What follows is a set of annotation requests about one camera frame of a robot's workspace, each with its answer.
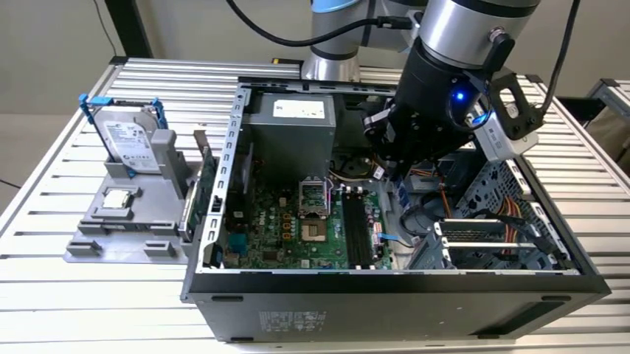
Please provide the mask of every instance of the power cable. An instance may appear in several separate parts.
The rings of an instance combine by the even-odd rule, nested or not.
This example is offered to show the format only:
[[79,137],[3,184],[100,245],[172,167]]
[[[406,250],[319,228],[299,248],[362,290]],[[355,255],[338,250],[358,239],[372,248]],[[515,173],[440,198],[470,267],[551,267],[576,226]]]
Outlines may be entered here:
[[21,189],[21,186],[19,184],[11,183],[11,182],[5,181],[1,178],[0,178],[0,183],[5,184],[7,186],[11,186],[13,188]]
[[247,15],[243,13],[243,11],[237,8],[235,1],[233,0],[225,0],[227,5],[235,12],[236,16],[240,18],[240,20],[245,23],[245,25],[253,30],[255,33],[266,37],[271,42],[282,45],[282,46],[312,46],[315,44],[319,44],[322,42],[328,41],[334,37],[342,35],[346,32],[350,32],[351,30],[363,27],[363,26],[378,26],[378,27],[387,27],[394,30],[410,30],[411,29],[411,20],[406,17],[398,17],[398,16],[379,16],[376,18],[364,18],[356,22],[352,22],[351,24],[347,24],[346,26],[335,29],[330,33],[320,35],[319,37],[306,39],[303,41],[290,41],[284,38],[280,38],[275,35],[272,35],[270,32],[267,32],[264,29],[261,29],[253,22],[249,20]]
[[115,57],[117,57],[119,53],[116,52],[115,42],[111,41],[109,32],[107,31],[105,24],[103,22],[103,16],[100,15],[99,3],[96,2],[96,0],[92,0],[92,2],[95,3],[96,14],[99,15],[100,26],[103,28],[103,32],[105,32],[107,40],[109,41],[109,45],[111,45],[111,50],[115,52]]
[[568,43],[571,42],[572,27],[575,25],[578,9],[579,9],[579,0],[572,0],[571,9],[568,11],[567,25],[564,28],[564,36],[562,38],[560,52],[558,53],[558,59],[555,62],[555,66],[552,68],[552,73],[551,73],[550,89],[547,90],[544,101],[542,102],[542,107],[540,107],[542,114],[547,113],[547,110],[550,109],[550,106],[551,106],[551,100],[555,94],[555,88],[558,85],[558,78],[560,76],[562,65],[564,64],[564,59],[567,56]]

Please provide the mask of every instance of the ram slot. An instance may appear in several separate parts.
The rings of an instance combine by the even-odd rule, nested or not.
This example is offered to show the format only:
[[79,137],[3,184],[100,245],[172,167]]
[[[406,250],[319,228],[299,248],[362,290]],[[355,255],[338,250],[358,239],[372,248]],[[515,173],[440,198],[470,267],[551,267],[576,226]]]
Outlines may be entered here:
[[372,264],[372,255],[363,195],[356,192],[344,192],[342,194],[342,207],[347,261],[351,268],[356,266],[368,268]]

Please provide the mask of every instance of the white label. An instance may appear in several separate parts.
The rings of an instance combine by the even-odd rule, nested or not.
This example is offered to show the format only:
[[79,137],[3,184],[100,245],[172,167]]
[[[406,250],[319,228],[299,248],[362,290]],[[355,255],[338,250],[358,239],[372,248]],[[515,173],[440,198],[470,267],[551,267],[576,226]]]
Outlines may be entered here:
[[143,127],[136,123],[112,121],[104,125],[121,163],[139,173],[157,173],[156,156]]
[[274,117],[279,118],[326,118],[322,101],[276,100],[274,102]]
[[264,332],[319,332],[326,322],[326,311],[261,311],[257,314]]
[[384,173],[384,168],[380,166],[376,167],[376,170],[374,171],[374,178],[380,179],[380,177],[383,177],[383,173]]

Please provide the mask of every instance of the aluminum extrusion table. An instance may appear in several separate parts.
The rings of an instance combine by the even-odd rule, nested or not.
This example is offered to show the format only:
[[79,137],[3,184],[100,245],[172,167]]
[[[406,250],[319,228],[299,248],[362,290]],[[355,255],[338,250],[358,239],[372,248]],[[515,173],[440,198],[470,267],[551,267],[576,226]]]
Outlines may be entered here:
[[[399,73],[364,68],[362,80],[396,83]],[[159,97],[176,146],[187,159],[199,159],[192,132],[208,131],[217,154],[237,76],[299,73],[295,65],[129,59],[107,67],[91,95]],[[546,87],[519,81],[530,102],[540,102]],[[212,338],[193,305],[179,302],[183,265],[63,261],[105,175],[105,150],[77,111],[0,217],[0,353],[627,353],[630,181],[556,100],[538,132],[540,143],[526,156],[607,279],[610,296],[516,341],[228,345]]]
[[630,124],[630,80],[601,79],[587,96],[601,99]]

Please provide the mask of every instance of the motherboard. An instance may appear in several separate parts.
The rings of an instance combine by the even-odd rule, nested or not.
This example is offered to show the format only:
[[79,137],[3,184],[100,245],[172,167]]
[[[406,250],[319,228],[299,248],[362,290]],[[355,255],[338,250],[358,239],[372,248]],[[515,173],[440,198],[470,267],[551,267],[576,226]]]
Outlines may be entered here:
[[[359,243],[366,246],[366,268],[391,269],[390,249],[376,232],[384,232],[383,216],[375,192],[364,191],[363,224],[344,221],[344,192],[315,184],[295,187],[256,186],[247,233],[228,237],[228,268],[244,269],[348,269],[356,268],[352,254]],[[360,240],[347,236],[362,235]]]

